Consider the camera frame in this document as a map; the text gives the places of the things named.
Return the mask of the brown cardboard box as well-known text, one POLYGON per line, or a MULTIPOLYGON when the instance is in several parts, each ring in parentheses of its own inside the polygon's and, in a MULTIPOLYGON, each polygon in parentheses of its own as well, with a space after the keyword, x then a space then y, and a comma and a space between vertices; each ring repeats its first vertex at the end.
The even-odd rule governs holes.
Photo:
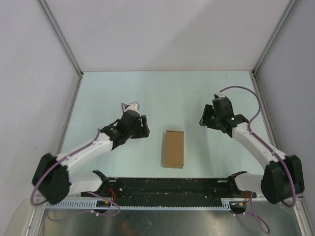
POLYGON ((166 130, 163 166, 182 169, 184 167, 184 132, 166 130))

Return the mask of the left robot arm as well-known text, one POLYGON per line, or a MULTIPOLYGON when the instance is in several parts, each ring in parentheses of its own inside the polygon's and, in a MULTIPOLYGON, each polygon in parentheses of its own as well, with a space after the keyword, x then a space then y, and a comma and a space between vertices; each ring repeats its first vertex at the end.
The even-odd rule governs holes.
POLYGON ((80 176, 76 171, 94 158, 124 145, 128 139, 147 138, 149 133, 145 115, 140 115, 137 110, 125 110, 120 119, 98 129, 96 136, 81 147, 56 156, 43 155, 31 181, 34 186, 31 204, 36 205, 36 192, 52 205, 81 192, 91 191, 100 197, 106 195, 109 185, 102 180, 100 172, 80 176))

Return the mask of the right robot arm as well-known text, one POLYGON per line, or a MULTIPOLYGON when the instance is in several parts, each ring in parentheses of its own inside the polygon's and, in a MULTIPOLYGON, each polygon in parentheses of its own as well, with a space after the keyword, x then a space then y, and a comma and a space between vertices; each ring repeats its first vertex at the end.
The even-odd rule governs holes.
POLYGON ((239 197, 244 191, 262 194, 265 199, 277 204, 305 190, 302 163, 296 155, 287 155, 249 128, 249 121, 242 114, 234 114, 231 101, 224 95, 215 95, 212 104, 205 105, 200 126, 219 130, 240 143, 258 161, 264 173, 246 171, 230 175, 232 182, 227 192, 239 197))

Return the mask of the right aluminium corner post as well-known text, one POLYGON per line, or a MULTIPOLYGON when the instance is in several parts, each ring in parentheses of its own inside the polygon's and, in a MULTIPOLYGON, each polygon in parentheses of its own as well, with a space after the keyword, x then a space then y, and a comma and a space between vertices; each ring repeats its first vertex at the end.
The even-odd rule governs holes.
POLYGON ((280 37, 282 31, 286 27, 289 19, 291 18, 293 12, 295 11, 296 7, 299 4, 299 0, 289 0, 281 17, 279 18, 271 36, 269 37, 267 44, 265 45, 262 53, 260 54, 257 62, 255 63, 252 73, 255 75, 263 65, 264 61, 267 59, 268 55, 270 54, 272 48, 274 47, 275 43, 277 42, 278 38, 280 37))

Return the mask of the aluminium corner post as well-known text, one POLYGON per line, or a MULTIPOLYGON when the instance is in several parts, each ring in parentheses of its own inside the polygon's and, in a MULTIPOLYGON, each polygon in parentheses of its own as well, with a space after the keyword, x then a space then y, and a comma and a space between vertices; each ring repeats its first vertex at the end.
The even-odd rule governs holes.
POLYGON ((265 45, 262 53, 260 54, 257 62, 255 63, 252 73, 255 75, 263 65, 264 61, 267 59, 268 55, 270 54, 272 48, 274 47, 275 43, 277 42, 278 38, 280 37, 282 31, 286 27, 289 19, 291 18, 293 12, 295 11, 296 7, 299 4, 299 0, 289 0, 281 17, 279 18, 271 36, 269 37, 267 44, 265 45))
POLYGON ((83 72, 52 12, 52 10, 50 9, 47 1, 45 0, 36 0, 39 8, 41 9, 44 17, 46 18, 48 24, 50 25, 52 32, 54 33, 54 35, 56 36, 61 48, 63 49, 66 57, 68 58, 70 64, 72 65, 72 67, 74 68, 74 70, 76 71, 76 73, 80 76, 83 72))

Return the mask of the left aluminium corner post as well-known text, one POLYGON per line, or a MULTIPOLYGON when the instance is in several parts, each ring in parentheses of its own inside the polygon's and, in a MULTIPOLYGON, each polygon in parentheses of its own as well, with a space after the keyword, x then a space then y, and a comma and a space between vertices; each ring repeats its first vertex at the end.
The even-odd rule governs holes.
POLYGON ((54 35, 56 36, 61 48, 63 49, 66 57, 68 58, 70 64, 72 65, 72 67, 74 68, 74 70, 76 71, 76 73, 80 76, 83 72, 52 12, 52 10, 50 9, 47 1, 45 0, 36 0, 39 8, 41 9, 44 17, 46 18, 48 24, 50 25, 52 32, 54 33, 54 35))

